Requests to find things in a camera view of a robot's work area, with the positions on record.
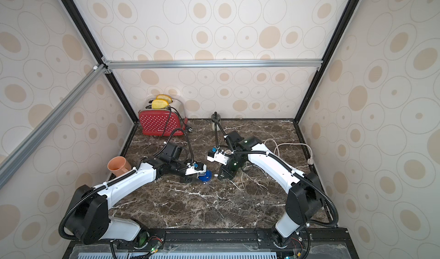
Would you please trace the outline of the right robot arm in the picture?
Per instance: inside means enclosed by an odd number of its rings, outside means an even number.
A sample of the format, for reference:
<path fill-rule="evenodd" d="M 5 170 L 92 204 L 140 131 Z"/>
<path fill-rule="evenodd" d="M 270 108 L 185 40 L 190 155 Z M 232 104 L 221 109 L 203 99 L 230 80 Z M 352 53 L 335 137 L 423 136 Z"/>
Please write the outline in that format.
<path fill-rule="evenodd" d="M 337 226 L 338 210 L 316 174 L 306 174 L 287 164 L 254 136 L 244 139 L 232 131 L 224 139 L 229 153 L 215 147 L 207 155 L 209 161 L 222 165 L 220 178 L 232 179 L 238 169 L 249 162 L 265 171 L 287 193 L 285 213 L 274 226 L 275 239 L 285 240 L 308 223 L 325 228 Z"/>

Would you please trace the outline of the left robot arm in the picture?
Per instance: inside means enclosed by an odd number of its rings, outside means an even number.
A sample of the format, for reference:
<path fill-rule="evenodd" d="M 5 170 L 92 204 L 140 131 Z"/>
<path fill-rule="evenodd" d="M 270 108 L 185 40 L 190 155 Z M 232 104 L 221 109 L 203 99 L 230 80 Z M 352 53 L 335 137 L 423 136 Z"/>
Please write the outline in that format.
<path fill-rule="evenodd" d="M 194 159 L 180 160 L 182 149 L 169 142 L 158 155 L 142 158 L 129 172 L 111 181 L 95 187 L 80 186 L 58 226 L 60 237 L 84 245 L 100 240 L 124 240 L 144 246 L 149 235 L 142 224 L 111 217 L 109 210 L 124 197 L 164 175 L 180 176 L 186 181 L 205 176 L 208 170 L 204 163 Z"/>

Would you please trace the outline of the blue electric shaver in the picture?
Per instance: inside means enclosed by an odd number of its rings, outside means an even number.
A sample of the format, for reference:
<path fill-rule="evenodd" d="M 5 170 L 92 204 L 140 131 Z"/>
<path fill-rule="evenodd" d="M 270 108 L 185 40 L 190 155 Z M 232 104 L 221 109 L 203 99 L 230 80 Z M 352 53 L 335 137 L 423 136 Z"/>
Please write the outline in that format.
<path fill-rule="evenodd" d="M 210 181 L 212 179 L 212 172 L 210 170 L 207 170 L 204 173 L 198 174 L 198 179 L 204 183 Z"/>

